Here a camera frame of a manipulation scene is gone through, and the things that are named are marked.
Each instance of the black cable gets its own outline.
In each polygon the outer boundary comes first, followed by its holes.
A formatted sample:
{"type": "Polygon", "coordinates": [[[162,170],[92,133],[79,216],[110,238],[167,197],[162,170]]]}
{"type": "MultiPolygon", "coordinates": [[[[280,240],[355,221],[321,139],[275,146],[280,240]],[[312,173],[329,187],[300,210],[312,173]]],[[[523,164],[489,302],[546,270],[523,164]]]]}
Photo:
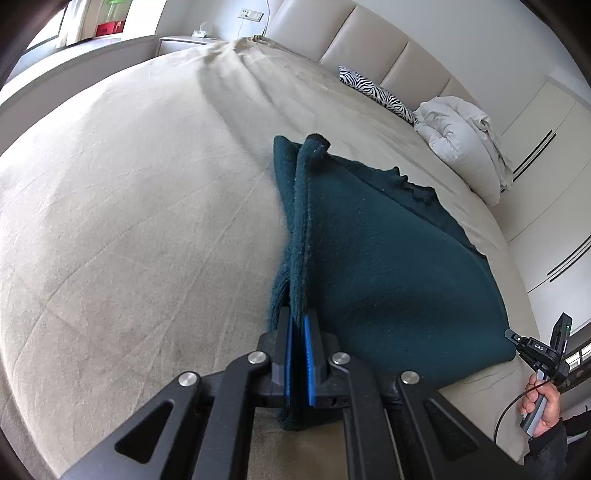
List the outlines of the black cable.
{"type": "Polygon", "coordinates": [[[264,37],[267,34],[267,27],[269,26],[269,18],[271,16],[271,7],[269,6],[269,0],[267,0],[267,24],[265,25],[265,28],[262,31],[262,36],[264,37]]]}
{"type": "Polygon", "coordinates": [[[548,383],[548,382],[552,382],[552,380],[553,380],[553,379],[554,379],[554,378],[549,378],[548,380],[546,380],[545,382],[543,382],[543,383],[541,383],[541,384],[539,384],[539,385],[536,385],[536,386],[534,386],[534,387],[528,388],[528,389],[527,389],[527,390],[525,390],[525,391],[524,391],[524,392],[523,392],[521,395],[519,395],[519,397],[517,397],[515,400],[513,400],[511,403],[509,403],[509,404],[507,405],[507,408],[506,408],[506,409],[503,411],[503,413],[501,413],[501,417],[499,418],[499,421],[498,421],[498,422],[496,422],[495,433],[494,433],[494,435],[493,435],[493,437],[492,437],[492,441],[493,441],[493,442],[495,442],[495,444],[496,444],[496,435],[499,433],[499,427],[501,426],[501,420],[502,420],[502,419],[503,419],[503,417],[505,416],[505,413],[507,413],[507,412],[509,411],[509,409],[510,409],[510,408],[513,406],[513,404],[514,404],[514,403],[515,403],[517,400],[519,400],[521,397],[523,397],[524,395],[528,394],[529,392],[532,392],[532,391],[534,391],[536,388],[540,388],[540,387],[542,387],[543,385],[546,385],[546,383],[548,383]]]}

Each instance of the human hand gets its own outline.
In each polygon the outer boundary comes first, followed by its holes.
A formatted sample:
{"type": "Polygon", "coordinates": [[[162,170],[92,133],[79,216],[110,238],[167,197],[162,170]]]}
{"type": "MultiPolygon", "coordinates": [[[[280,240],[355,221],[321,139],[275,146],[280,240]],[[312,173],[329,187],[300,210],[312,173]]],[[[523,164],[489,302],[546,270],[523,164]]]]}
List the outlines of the human hand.
{"type": "MultiPolygon", "coordinates": [[[[530,380],[527,382],[525,389],[529,390],[534,385],[540,385],[544,383],[544,381],[545,380],[538,380],[536,374],[533,373],[531,374],[530,380]]],[[[545,385],[542,385],[541,387],[526,393],[526,395],[524,395],[521,399],[521,404],[518,407],[519,412],[522,415],[533,412],[535,402],[538,400],[540,395],[545,396],[547,402],[546,408],[544,409],[544,414],[538,422],[538,426],[534,430],[534,437],[539,437],[540,435],[544,434],[560,420],[560,393],[558,393],[556,385],[554,385],[552,382],[548,382],[545,385]]]]}

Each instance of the wall outlet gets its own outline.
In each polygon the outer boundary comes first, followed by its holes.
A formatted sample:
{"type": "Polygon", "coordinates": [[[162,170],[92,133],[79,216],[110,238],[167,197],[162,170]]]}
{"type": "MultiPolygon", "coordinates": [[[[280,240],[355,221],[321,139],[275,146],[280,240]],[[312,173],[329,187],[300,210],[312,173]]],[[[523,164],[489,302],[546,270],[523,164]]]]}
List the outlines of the wall outlet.
{"type": "Polygon", "coordinates": [[[262,18],[262,12],[249,10],[248,8],[242,8],[238,14],[238,18],[242,18],[243,20],[251,20],[253,22],[260,22],[262,18]]]}

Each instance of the cable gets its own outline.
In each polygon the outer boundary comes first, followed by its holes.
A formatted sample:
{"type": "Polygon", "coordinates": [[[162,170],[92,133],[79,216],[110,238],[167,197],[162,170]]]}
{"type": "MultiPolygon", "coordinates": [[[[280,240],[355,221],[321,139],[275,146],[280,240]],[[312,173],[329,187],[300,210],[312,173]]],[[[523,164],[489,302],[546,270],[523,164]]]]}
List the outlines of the cable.
{"type": "Polygon", "coordinates": [[[240,38],[240,30],[242,30],[242,26],[244,25],[244,19],[240,22],[240,28],[238,29],[238,35],[236,35],[236,40],[240,38]]]}
{"type": "Polygon", "coordinates": [[[267,27],[269,26],[269,18],[271,16],[271,7],[269,7],[269,0],[267,0],[267,24],[265,25],[265,28],[263,28],[262,30],[262,36],[264,37],[267,34],[267,27]]]}
{"type": "Polygon", "coordinates": [[[536,388],[540,388],[542,385],[546,385],[546,383],[548,383],[548,382],[552,382],[552,380],[553,380],[553,379],[554,379],[554,378],[549,378],[549,379],[548,379],[548,380],[546,380],[545,382],[543,382],[543,383],[541,383],[541,384],[539,384],[539,385],[536,385],[535,387],[528,388],[528,389],[527,389],[527,390],[525,390],[525,391],[524,391],[524,392],[523,392],[521,395],[519,395],[519,397],[517,397],[515,400],[513,400],[511,403],[509,403],[509,404],[507,405],[507,408],[506,408],[506,409],[503,411],[503,413],[501,413],[501,417],[499,418],[499,421],[498,421],[498,422],[496,422],[495,433],[494,433],[494,435],[493,435],[493,437],[492,437],[492,441],[493,441],[493,442],[495,442],[495,445],[496,445],[496,435],[499,433],[499,427],[501,426],[501,420],[502,420],[502,419],[503,419],[503,417],[505,416],[505,413],[507,413],[507,411],[509,411],[509,409],[510,409],[510,408],[513,406],[513,404],[514,404],[514,403],[515,403],[517,400],[519,400],[521,397],[523,397],[524,395],[528,394],[528,393],[529,393],[529,392],[531,392],[531,391],[534,391],[536,388]]]}

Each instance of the padded headboard panel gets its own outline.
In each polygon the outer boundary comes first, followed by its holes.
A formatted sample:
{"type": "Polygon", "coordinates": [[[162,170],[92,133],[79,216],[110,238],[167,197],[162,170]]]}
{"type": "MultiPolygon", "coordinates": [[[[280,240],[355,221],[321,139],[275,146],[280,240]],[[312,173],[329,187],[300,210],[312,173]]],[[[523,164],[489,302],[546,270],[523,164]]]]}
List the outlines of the padded headboard panel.
{"type": "Polygon", "coordinates": [[[408,35],[350,0],[284,0],[266,37],[335,74],[339,65],[356,70],[412,110],[437,95],[455,95],[476,103],[460,82],[408,35]]]}

